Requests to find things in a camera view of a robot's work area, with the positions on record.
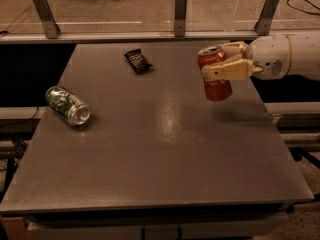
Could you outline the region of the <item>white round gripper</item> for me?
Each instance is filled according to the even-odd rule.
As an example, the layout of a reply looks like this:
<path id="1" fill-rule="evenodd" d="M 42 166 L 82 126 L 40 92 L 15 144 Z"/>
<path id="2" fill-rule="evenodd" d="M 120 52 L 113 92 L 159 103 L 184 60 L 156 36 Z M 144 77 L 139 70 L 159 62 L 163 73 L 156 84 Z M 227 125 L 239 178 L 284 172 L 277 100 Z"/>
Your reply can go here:
<path id="1" fill-rule="evenodd" d="M 289 71 L 290 42 L 286 36 L 263 36 L 250 45 L 244 41 L 229 42 L 222 45 L 222 50 L 226 60 L 239 60 L 205 65 L 201 73 L 206 81 L 244 80 L 252 75 L 260 80 L 275 80 Z"/>

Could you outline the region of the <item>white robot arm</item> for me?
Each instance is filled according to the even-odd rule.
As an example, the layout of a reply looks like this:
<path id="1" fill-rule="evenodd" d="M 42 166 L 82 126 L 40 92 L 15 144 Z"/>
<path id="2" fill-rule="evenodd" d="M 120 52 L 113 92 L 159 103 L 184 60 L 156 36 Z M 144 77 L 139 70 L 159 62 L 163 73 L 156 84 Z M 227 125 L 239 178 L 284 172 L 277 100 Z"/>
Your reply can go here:
<path id="1" fill-rule="evenodd" d="M 243 41 L 225 43 L 222 62 L 201 68 L 205 80 L 244 80 L 250 76 L 260 80 L 282 79 L 300 75 L 320 80 L 320 34 L 262 36 L 250 44 Z"/>

